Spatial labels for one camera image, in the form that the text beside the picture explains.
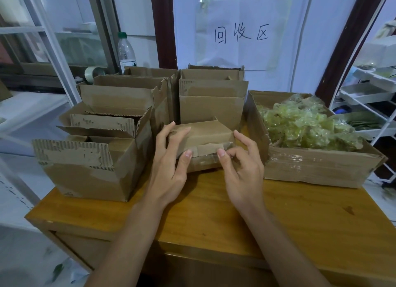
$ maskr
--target bottle cap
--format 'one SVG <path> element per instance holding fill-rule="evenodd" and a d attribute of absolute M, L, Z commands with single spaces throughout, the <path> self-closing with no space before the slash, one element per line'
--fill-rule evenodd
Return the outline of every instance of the bottle cap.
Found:
<path fill-rule="evenodd" d="M 122 31 L 119 31 L 119 32 L 118 32 L 118 37 L 119 37 L 120 39 L 126 39 L 126 33 L 122 32 Z"/>

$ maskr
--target hand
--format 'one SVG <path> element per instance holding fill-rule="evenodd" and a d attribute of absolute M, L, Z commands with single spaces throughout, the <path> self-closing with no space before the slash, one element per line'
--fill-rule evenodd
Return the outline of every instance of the hand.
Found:
<path fill-rule="evenodd" d="M 174 201 L 183 189 L 187 179 L 187 167 L 190 164 L 192 151 L 186 150 L 181 154 L 176 168 L 176 155 L 180 142 L 190 132 L 185 128 L 169 138 L 166 148 L 166 137 L 175 127 L 175 122 L 164 126 L 156 138 L 156 149 L 152 163 L 149 183 L 143 200 L 164 209 Z"/>
<path fill-rule="evenodd" d="M 261 162 L 256 142 L 240 132 L 234 131 L 234 136 L 248 147 L 248 151 L 241 147 L 234 147 L 227 152 L 217 150 L 228 196 L 232 204 L 245 217 L 251 211 L 265 209 L 263 201 L 264 165 Z M 241 168 L 235 170 L 231 157 L 236 157 Z"/>

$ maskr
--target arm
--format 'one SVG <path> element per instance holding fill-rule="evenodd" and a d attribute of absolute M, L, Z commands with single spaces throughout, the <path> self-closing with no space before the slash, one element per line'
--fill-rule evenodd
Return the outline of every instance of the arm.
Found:
<path fill-rule="evenodd" d="M 179 144 L 190 128 L 171 136 L 166 148 L 166 137 L 174 126 L 175 123 L 172 122 L 157 135 L 155 156 L 145 194 L 131 209 L 124 228 L 111 243 L 102 263 L 90 275 L 86 287 L 136 285 L 162 212 L 177 198 L 187 178 L 191 150 L 180 156 L 177 168 L 175 165 Z"/>
<path fill-rule="evenodd" d="M 234 131 L 235 137 L 248 147 L 217 151 L 224 169 L 227 193 L 255 237 L 261 252 L 282 287 L 329 287 L 319 270 L 293 244 L 276 224 L 263 202 L 264 166 L 257 144 Z M 240 162 L 235 170 L 231 157 Z"/>

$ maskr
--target fingernail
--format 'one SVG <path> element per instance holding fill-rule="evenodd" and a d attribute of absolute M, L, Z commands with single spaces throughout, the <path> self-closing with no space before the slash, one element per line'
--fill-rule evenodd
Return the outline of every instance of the fingernail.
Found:
<path fill-rule="evenodd" d="M 187 158 L 190 158 L 191 155 L 192 155 L 192 150 L 191 150 L 191 149 L 187 149 L 186 152 L 184 153 L 184 155 L 185 155 Z"/>
<path fill-rule="evenodd" d="M 219 148 L 219 149 L 217 150 L 217 155 L 218 155 L 219 157 L 224 157 L 224 155 L 225 155 L 224 149 Z"/>

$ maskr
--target wooden table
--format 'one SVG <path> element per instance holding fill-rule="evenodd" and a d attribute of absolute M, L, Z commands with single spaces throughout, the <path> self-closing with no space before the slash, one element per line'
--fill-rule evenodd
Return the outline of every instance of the wooden table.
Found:
<path fill-rule="evenodd" d="M 26 219 L 83 267 L 95 269 L 143 194 L 149 172 L 147 166 L 128 203 L 64 197 L 55 188 Z M 277 286 L 228 199 L 223 176 L 221 169 L 188 174 L 166 209 L 143 268 L 158 285 Z M 363 188 L 274 180 L 263 188 L 268 209 L 332 284 L 396 286 L 396 230 Z"/>

